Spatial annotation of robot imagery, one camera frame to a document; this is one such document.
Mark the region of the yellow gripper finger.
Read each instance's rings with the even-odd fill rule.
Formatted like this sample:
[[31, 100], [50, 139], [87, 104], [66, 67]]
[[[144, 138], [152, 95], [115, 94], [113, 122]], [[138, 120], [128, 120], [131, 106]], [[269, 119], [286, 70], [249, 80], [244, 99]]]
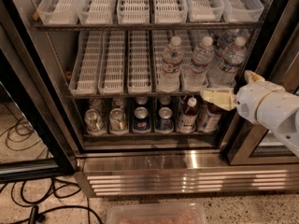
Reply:
[[246, 70], [244, 73], [244, 78], [248, 83], [257, 82], [257, 81], [264, 81], [264, 78], [253, 71]]
[[205, 101], [226, 111], [236, 108], [236, 97], [232, 89], [206, 88], [200, 91], [200, 95]]

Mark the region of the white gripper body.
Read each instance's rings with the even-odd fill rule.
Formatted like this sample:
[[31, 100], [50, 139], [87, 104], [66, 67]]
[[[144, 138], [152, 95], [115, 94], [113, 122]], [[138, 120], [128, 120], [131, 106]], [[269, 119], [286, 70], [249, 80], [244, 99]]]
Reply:
[[236, 94], [238, 114], [247, 121], [257, 124], [256, 111], [262, 100], [273, 91], [283, 90], [282, 86], [270, 81], [255, 81], [243, 86]]

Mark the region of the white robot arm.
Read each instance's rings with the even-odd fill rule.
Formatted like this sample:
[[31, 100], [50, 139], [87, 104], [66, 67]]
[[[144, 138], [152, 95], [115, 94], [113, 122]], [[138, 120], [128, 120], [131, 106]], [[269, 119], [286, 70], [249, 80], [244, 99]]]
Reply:
[[237, 110], [240, 117], [260, 124], [299, 157], [299, 96], [262, 76], [245, 71], [247, 84], [237, 94], [231, 88], [206, 88], [204, 101], [226, 111]]

